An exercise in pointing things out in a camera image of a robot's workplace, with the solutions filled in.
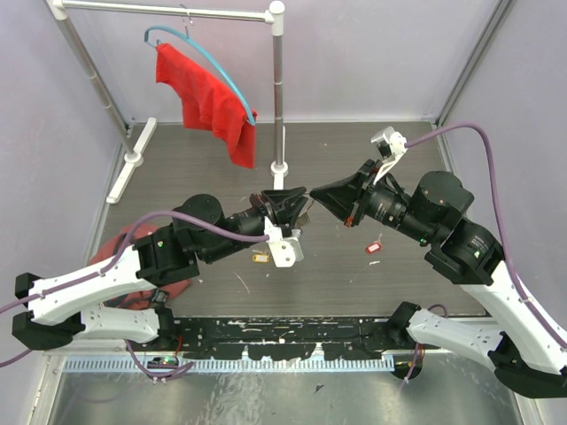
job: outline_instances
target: blue clothes hanger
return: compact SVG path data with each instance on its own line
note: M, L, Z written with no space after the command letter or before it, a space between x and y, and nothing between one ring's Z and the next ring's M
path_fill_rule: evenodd
M145 33L144 33L144 41L148 45L152 46L152 48L154 48L154 49L157 47L157 44L160 44L161 42L158 39L157 44L154 46L153 44L151 44L148 41L149 38L150 38L150 31L153 31L153 30L160 30L160 31L165 31L169 34L173 34L176 37L181 38L184 42L188 43L196 51L198 51L201 55L203 55L205 57L205 59L208 60L216 68L216 70L219 73L221 73L222 77L229 84L229 86L232 89L232 91L234 92L234 94L237 95L238 99L240 100L240 103L242 104L242 106L246 110L246 115L248 115L248 122L253 126L256 125L256 121L255 121L254 116L252 114L252 110L250 109L250 106L248 106L248 103L246 102L245 97L242 96L242 93L240 93L240 90L238 89L237 85L232 81L232 79L229 77L229 75L226 73L226 71L224 69L222 69L221 64L219 64L216 60L214 60L214 58L209 54L208 51L206 51L201 46L199 46L196 42L191 40L187 35L184 35L184 34L180 33L179 31L174 30L173 28L163 27L161 25L149 27L148 29L145 30Z

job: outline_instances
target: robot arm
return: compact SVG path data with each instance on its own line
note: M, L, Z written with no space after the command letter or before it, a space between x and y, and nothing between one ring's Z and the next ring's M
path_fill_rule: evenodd
M196 277L198 259L212 264L260 241L268 242L277 267L291 267L303 259L296 227L307 203L305 193L305 188L262 191L250 196L251 208L229 217L215 197L196 195L167 212L171 224L115 257L50 279L22 274L16 279L16 297L32 299L25 303L26 312L14 316L12 334L31 350L59 348L75 339L168 344L179 335L171 310L131 311L99 303ZM61 285L66 287L53 291Z
M468 326L402 303L389 320L391 337L473 359L527 397L567 397L567 352L518 296L501 244L486 228L464 217L472 194L453 174L438 171L425 174L410 196L388 173L405 152L400 148L405 139L388 128L372 141L385 158L367 160L353 176L313 189L311 197L348 227L369 216L430 246L425 260L470 293L501 327ZM565 330L525 291L532 306L567 339Z

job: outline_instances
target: gray floor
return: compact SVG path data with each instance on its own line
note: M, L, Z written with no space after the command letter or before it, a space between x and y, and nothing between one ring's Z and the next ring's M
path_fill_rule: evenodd
M100 401L120 398L113 402ZM485 367L427 353L409 385L389 373L68 374L50 425L519 425L513 394Z
M376 157L369 138L387 125L287 125L286 188L311 189L353 174L367 158ZM431 131L424 122L393 125L407 139ZM272 158L271 125L258 126L255 170L233 166L224 143L210 133L160 126L123 199L110 207L103 241L142 214L176 207L197 193L218 197L227 215L244 210L251 193L270 189ZM437 169L443 165L437 144L431 142L407 153L393 173L413 191L425 172ZM443 303L451 314L484 313L474 299L434 273L423 260L425 250L405 236L371 219L358 228L345 228L319 205L309 215L312 224L305 228L302 263L276 269L253 263L252 252L244 251L211 266L203 264L199 279L172 302L175 314L388 315L401 301ZM364 248L380 233L383 250L366 254Z

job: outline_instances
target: clothing rack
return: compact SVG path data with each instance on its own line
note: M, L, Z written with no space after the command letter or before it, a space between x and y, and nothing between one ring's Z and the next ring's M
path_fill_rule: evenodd
M153 132L158 126L155 118L149 118L142 134L138 137L136 144L132 146L130 142L131 127L122 118L116 103L108 91L104 81L98 74L97 68L87 52L81 37L77 33L73 22L67 14L67 9L83 9L90 11L109 11L127 13L145 13L153 15L185 16L193 18L207 19L233 19L251 22L263 22L272 27L273 51L274 51L274 162L270 166L274 176L274 189L284 188L284 177L288 173L288 166L285 163L285 127L284 127L284 91L282 80L282 37L284 35L284 4L274 1L269 5L269 9L264 12L241 12L241 11L216 11L208 9L187 9L184 7L165 7L136 4L118 4L87 2L77 0L45 0L50 7L55 20L58 22L59 29L77 60L81 63L82 69L87 74L100 102L109 114L113 125L120 134L120 143L125 151L124 166L120 175L113 185L106 202L116 204L120 201L124 189L128 185L130 178L137 167L144 162L143 154Z

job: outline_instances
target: white wall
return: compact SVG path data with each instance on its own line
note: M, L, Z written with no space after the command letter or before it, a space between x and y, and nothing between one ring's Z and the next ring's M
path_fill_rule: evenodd
M450 122L474 120L493 142L501 207L524 282L567 327L567 3L517 2L456 105ZM449 137L474 219L495 229L478 137ZM564 424L564 399L540 402L546 424Z
M285 0L287 120L388 120L439 114L496 0ZM147 3L128 0L123 3ZM151 4L177 5L171 0ZM187 7L266 10L269 0L194 0ZM144 30L181 18L71 11L125 118L181 121L169 87L155 83ZM261 23L195 19L190 35L223 65L259 120L273 119L272 39ZM197 53L172 35L190 58Z
M0 4L0 305L14 278L82 267L118 139L42 0ZM0 317L0 361L25 347ZM0 369L0 422L29 415L40 355Z

